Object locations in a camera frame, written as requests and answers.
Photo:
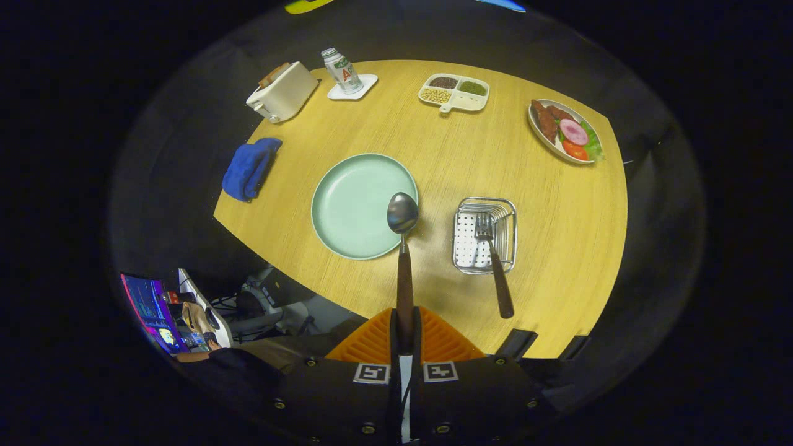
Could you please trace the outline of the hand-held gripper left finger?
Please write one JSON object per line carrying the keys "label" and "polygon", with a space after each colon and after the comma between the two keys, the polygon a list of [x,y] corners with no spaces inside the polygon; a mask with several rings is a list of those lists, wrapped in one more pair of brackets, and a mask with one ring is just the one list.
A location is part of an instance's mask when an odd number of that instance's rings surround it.
{"label": "hand-held gripper left finger", "polygon": [[297,362],[272,390],[272,423],[310,445],[400,445],[396,328],[388,308],[328,355]]}

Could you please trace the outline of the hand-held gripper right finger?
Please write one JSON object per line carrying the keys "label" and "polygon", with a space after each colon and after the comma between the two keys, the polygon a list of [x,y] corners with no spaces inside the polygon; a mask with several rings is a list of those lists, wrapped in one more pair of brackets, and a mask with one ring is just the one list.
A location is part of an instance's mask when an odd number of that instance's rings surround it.
{"label": "hand-held gripper right finger", "polygon": [[410,437],[419,445],[507,445],[558,417],[546,387],[513,358],[488,356],[416,307]]}

